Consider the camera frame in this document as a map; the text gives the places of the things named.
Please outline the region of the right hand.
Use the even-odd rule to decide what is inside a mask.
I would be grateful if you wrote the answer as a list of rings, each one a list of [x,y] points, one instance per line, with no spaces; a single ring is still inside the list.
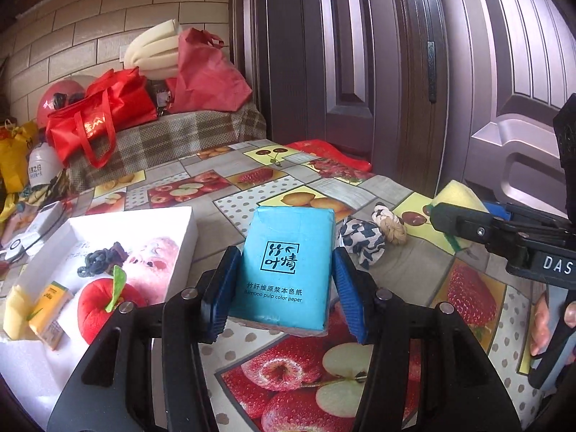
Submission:
[[[571,302],[565,309],[563,316],[564,323],[569,328],[576,326],[576,304]],[[534,319],[530,329],[529,352],[531,356],[536,356],[544,352],[551,340],[549,329],[550,310],[547,304],[547,293],[542,293],[535,304]]]

